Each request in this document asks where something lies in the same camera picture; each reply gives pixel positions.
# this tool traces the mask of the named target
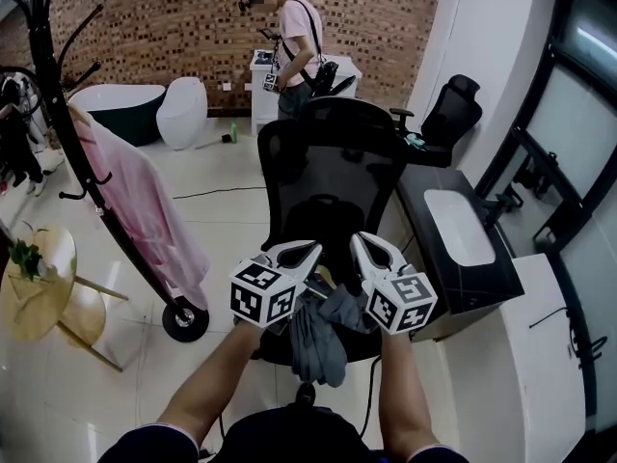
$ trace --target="white sink basin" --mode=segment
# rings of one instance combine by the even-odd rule
[[[495,250],[468,199],[452,190],[429,189],[424,201],[450,257],[462,266],[495,262]]]

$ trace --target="bathtub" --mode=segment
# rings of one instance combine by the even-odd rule
[[[133,146],[144,146],[161,137],[156,112],[165,98],[163,86],[99,84],[75,94],[69,103]]]

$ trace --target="pink robe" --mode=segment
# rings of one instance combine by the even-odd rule
[[[106,203],[161,283],[179,288],[189,302],[207,309],[200,283],[210,264],[167,195],[156,168],[140,150],[89,114],[83,116],[90,126],[75,121],[75,130],[96,178],[113,174],[98,187]]]

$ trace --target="coat rack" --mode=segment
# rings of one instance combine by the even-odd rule
[[[174,339],[182,342],[195,341],[205,333],[209,323],[208,311],[201,311],[188,302],[184,297],[172,298],[167,287],[162,284],[154,275],[149,264],[144,260],[139,250],[135,247],[130,236],[126,233],[120,220],[116,216],[114,209],[109,206],[98,190],[99,185],[107,183],[113,174],[109,174],[104,180],[98,180],[94,176],[93,169],[88,162],[81,144],[77,138],[77,133],[73,126],[72,119],[68,112],[65,101],[65,90],[74,88],[94,72],[100,69],[100,63],[95,62],[76,82],[71,84],[62,83],[62,62],[67,55],[68,48],[75,41],[75,38],[83,29],[100,13],[102,6],[97,6],[86,20],[75,30],[65,44],[60,59],[56,62],[54,45],[51,38],[51,27],[49,22],[49,7],[51,0],[31,0],[30,6],[24,0],[12,0],[26,18],[28,27],[28,37],[32,62],[35,71],[21,67],[2,67],[2,72],[21,72],[35,84],[40,90],[39,101],[30,110],[23,114],[24,117],[32,115],[40,106],[41,101],[45,101],[47,112],[52,124],[58,134],[58,139],[65,151],[65,156],[70,163],[79,183],[82,186],[83,194],[71,195],[60,193],[61,199],[80,200],[90,194],[95,206],[96,213],[100,216],[107,230],[114,237],[122,251],[128,256],[133,265],[146,279],[148,284],[167,304],[163,312],[163,327]]]

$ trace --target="wooden table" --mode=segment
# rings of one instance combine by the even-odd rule
[[[50,228],[31,235],[26,244],[39,246],[47,273],[33,281],[21,276],[11,260],[2,275],[0,311],[8,334],[16,340],[37,341],[57,326],[70,342],[118,372],[122,369],[93,349],[105,328],[107,312],[100,293],[94,298],[73,293],[77,283],[121,300],[114,290],[77,276],[75,241],[66,229]]]

